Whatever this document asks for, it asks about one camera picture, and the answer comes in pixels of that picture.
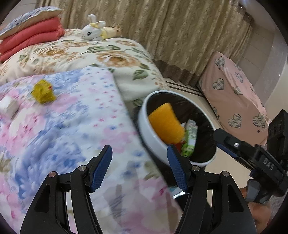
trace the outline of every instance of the plush toy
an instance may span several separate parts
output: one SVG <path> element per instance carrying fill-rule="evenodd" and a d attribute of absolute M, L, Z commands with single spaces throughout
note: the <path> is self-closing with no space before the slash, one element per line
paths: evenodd
<path fill-rule="evenodd" d="M 95 15 L 88 15 L 88 24 L 82 29 L 82 37 L 90 41 L 100 41 L 112 37 L 120 37 L 121 29 L 120 25 L 115 27 L 105 27 L 105 21 L 96 22 Z"/>

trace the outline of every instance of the beige curtain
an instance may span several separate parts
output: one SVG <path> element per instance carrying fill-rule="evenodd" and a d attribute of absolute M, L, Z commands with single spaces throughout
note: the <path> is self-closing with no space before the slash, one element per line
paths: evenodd
<path fill-rule="evenodd" d="M 173 0 L 155 63 L 164 77 L 195 86 L 214 51 L 238 63 L 253 19 L 235 0 Z"/>
<path fill-rule="evenodd" d="M 65 29 L 83 28 L 87 16 L 95 14 L 108 26 L 120 24 L 122 36 L 139 42 L 153 55 L 168 11 L 170 0 L 38 0 L 36 8 L 56 6 L 64 9 Z"/>
<path fill-rule="evenodd" d="M 164 77 L 192 86 L 214 51 L 239 62 L 253 24 L 239 0 L 38 0 L 36 7 L 47 5 L 64 9 L 64 28 L 83 28 L 89 14 L 120 24 Z"/>

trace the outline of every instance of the blue patterned pillowcase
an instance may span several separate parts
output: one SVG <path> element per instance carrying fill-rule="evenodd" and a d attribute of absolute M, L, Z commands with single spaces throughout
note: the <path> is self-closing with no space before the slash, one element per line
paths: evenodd
<path fill-rule="evenodd" d="M 58 7 L 40 7 L 17 17 L 0 31 L 0 39 L 9 37 L 40 21 L 58 16 L 63 10 Z"/>

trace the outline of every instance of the green package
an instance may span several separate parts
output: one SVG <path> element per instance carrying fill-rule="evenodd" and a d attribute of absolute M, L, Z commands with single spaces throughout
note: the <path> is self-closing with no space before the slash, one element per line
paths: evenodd
<path fill-rule="evenodd" d="M 189 119 L 186 123 L 186 130 L 184 141 L 185 143 L 181 147 L 181 155 L 184 157 L 190 157 L 195 148 L 196 138 L 197 138 L 197 124 L 195 121 Z"/>

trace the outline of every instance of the floral bedspread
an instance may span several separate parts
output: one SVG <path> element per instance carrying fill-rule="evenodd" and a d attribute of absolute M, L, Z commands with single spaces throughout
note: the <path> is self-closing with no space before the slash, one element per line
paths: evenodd
<path fill-rule="evenodd" d="M 56 101 L 41 105 L 33 99 L 40 79 L 52 83 Z M 113 159 L 91 194 L 103 233 L 174 233 L 181 209 L 142 147 L 110 71 L 89 66 L 20 78 L 0 87 L 4 95 L 21 104 L 12 120 L 0 118 L 0 213 L 17 233 L 49 172 L 71 172 L 106 144 Z"/>
<path fill-rule="evenodd" d="M 67 29 L 55 42 L 29 46 L 0 66 L 0 84 L 31 75 L 53 74 L 93 65 L 108 67 L 125 102 L 168 90 L 149 53 L 126 38 L 88 41 L 80 29 Z"/>

